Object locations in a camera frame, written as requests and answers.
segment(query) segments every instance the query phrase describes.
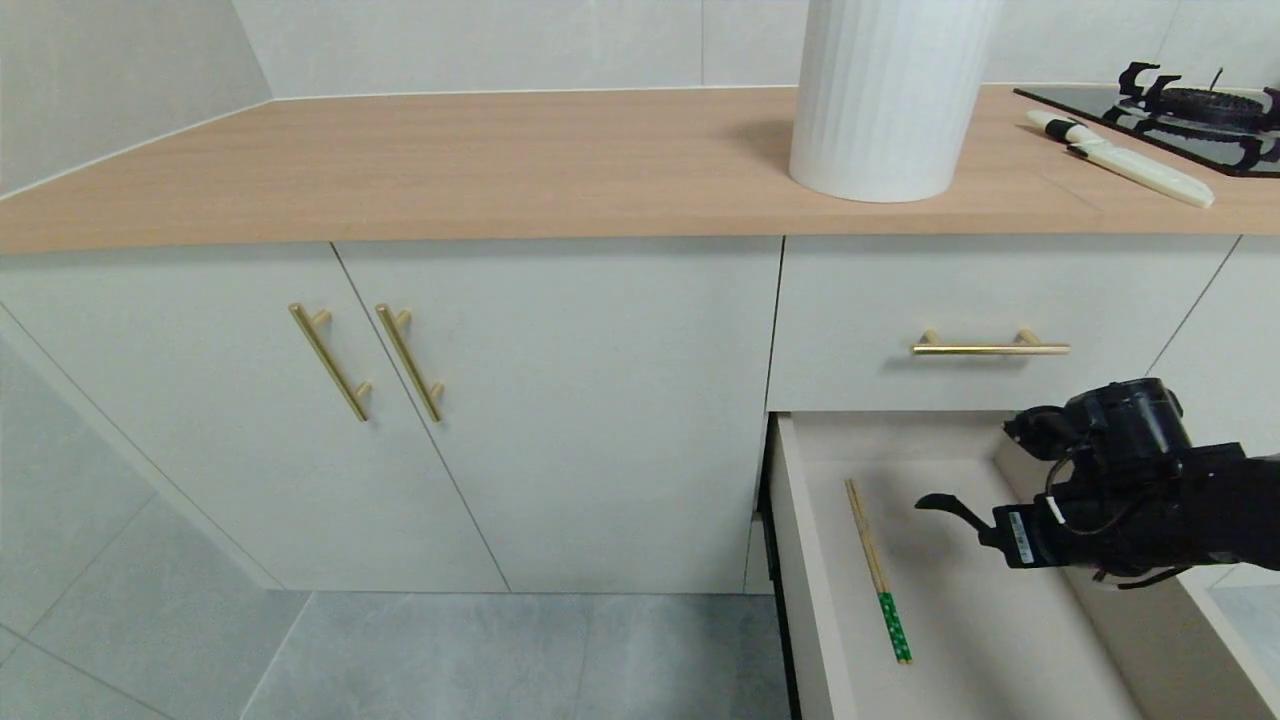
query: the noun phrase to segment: wooden countertop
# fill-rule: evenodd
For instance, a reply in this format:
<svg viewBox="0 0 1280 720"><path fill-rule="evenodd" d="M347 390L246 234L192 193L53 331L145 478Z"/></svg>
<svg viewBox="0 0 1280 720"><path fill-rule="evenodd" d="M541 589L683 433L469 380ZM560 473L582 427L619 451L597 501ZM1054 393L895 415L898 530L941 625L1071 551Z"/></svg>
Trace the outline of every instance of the wooden countertop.
<svg viewBox="0 0 1280 720"><path fill-rule="evenodd" d="M1065 152L988 86L952 188L874 205L790 179L794 88L276 101L0 201L0 252L293 241L805 233L1280 233L1280 182L1198 210Z"/></svg>

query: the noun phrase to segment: chopsticks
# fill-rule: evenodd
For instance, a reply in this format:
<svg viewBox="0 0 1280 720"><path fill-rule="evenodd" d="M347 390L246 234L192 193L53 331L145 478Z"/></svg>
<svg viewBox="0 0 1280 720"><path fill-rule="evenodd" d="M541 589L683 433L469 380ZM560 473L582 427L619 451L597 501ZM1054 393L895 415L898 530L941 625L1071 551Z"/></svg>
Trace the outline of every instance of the chopsticks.
<svg viewBox="0 0 1280 720"><path fill-rule="evenodd" d="M863 512L863 503L858 498L858 488L854 486L851 478L845 480L845 489L849 491L849 506L854 511L854 521L858 524L858 538L863 542L863 553L867 555L867 566L872 571L872 584L876 585L881 614L884 615L884 628L888 630L888 639L893 643L893 655L897 657L899 665L910 665L911 648L906 644L902 620L897 616L893 594L888 592L888 580L884 579L884 570L881 568L879 556L876 553L876 544L872 541L872 527L867 520L867 514Z"/></svg>

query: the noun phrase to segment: gas stove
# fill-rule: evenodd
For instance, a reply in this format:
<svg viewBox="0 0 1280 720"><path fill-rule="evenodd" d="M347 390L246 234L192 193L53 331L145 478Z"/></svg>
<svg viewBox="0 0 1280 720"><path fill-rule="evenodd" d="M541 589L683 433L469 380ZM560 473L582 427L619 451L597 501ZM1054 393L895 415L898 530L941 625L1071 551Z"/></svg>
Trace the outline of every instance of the gas stove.
<svg viewBox="0 0 1280 720"><path fill-rule="evenodd" d="M1220 173L1280 177L1280 90L1222 92L1215 90L1217 78L1208 88L1172 86L1181 76L1158 76L1143 86L1142 76L1158 69L1152 63L1132 63L1120 73L1119 88L1042 86L1014 92Z"/></svg>

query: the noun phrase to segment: knife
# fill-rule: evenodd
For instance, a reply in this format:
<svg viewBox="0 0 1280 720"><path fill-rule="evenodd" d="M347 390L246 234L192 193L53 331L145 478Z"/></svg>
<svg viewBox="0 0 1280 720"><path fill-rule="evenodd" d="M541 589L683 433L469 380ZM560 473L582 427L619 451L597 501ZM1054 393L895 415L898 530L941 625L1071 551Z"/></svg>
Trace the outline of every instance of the knife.
<svg viewBox="0 0 1280 720"><path fill-rule="evenodd" d="M1043 129L1044 135L1065 142L1071 154L1100 168L1197 208L1213 204L1213 191L1207 184L1146 155L1117 147L1084 123L1044 110L1028 110L1027 119Z"/></svg>

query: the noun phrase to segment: white vase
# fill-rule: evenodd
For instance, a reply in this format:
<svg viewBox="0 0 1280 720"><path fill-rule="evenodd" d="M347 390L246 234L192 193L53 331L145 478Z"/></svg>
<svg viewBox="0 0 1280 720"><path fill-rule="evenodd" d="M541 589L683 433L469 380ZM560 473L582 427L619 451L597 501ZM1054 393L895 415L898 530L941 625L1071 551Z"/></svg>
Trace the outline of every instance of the white vase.
<svg viewBox="0 0 1280 720"><path fill-rule="evenodd" d="M951 186L1002 0L810 0L791 177L909 202Z"/></svg>

